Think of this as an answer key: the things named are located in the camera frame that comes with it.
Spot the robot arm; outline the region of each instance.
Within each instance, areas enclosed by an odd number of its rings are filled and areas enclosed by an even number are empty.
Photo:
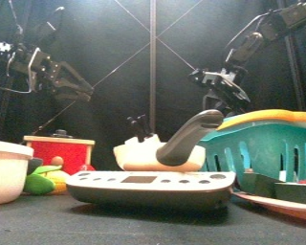
[[[11,73],[28,76],[34,92],[47,89],[58,99],[91,100],[94,88],[90,83],[66,61],[54,61],[40,48],[0,43],[0,74],[10,76]]]
[[[244,113],[251,103],[239,87],[247,74],[246,63],[267,45],[306,25],[306,3],[271,11],[260,17],[263,21],[258,30],[247,36],[238,49],[231,49],[222,73],[196,70],[190,75],[191,81],[210,88],[207,96],[219,99],[227,105],[228,111],[232,110],[235,113]]]

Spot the mixing bowl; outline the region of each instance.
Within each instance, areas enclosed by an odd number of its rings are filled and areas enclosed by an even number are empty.
[[[34,148],[0,142],[0,204],[15,201],[22,195],[32,158]]]

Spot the plastic basket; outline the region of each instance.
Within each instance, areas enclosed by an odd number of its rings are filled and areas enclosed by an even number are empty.
[[[239,183],[247,168],[279,179],[286,173],[288,182],[306,179],[306,122],[244,122],[210,133],[199,145],[207,150],[202,170],[235,171]]]

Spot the red box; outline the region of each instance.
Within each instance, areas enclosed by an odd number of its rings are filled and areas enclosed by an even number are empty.
[[[52,159],[62,157],[63,170],[71,175],[80,171],[83,165],[91,165],[95,141],[38,136],[24,136],[24,140],[35,149],[35,157],[44,159],[44,165],[51,165]]]

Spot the black backdrop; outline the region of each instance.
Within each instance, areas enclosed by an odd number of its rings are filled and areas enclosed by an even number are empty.
[[[188,81],[194,68],[222,69],[223,50],[251,20],[287,1],[158,0],[156,5],[156,132],[167,141],[202,111],[207,90]],[[52,118],[40,135],[64,128],[78,138],[95,140],[92,164],[119,169],[112,149],[134,137],[127,118],[147,114],[151,103],[151,1],[47,0],[14,1],[24,42],[35,42],[36,27],[66,7],[62,26],[38,45],[58,61],[68,61],[95,86],[90,102],[71,104],[47,93],[0,91],[0,140],[20,143]],[[0,1],[0,42],[16,32],[10,1]],[[295,34],[304,97],[295,83],[286,40],[251,60],[243,88],[252,110],[306,110],[306,27]],[[26,89],[26,79],[0,78],[2,86]]]

